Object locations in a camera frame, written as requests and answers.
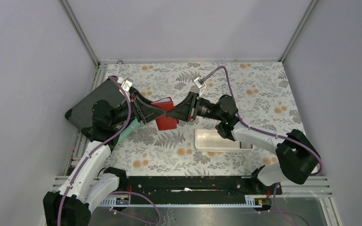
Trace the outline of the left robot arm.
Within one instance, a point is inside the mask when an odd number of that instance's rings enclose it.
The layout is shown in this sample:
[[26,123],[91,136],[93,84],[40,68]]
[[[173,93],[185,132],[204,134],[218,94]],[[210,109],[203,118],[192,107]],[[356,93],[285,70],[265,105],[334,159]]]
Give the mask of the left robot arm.
[[90,143],[65,183],[44,196],[47,225],[87,226],[93,211],[111,192],[127,189],[125,171],[114,168],[107,168],[93,186],[91,182],[115,146],[139,127],[135,116],[142,112],[154,119],[165,113],[137,95],[115,89],[95,90],[65,113]]

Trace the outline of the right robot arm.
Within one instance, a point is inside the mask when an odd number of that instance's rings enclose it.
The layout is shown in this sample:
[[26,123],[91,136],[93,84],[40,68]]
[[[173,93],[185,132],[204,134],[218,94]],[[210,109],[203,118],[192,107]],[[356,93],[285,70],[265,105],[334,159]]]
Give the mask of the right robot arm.
[[180,121],[194,121],[196,117],[218,120],[215,126],[223,139],[247,143],[273,152],[278,162],[263,166],[252,175],[251,187],[258,194],[265,193],[271,185],[291,181],[302,185],[310,176],[318,174],[314,169],[321,159],[305,134],[297,129],[286,135],[245,124],[238,117],[238,108],[233,97],[223,95],[214,104],[189,92],[166,116]]

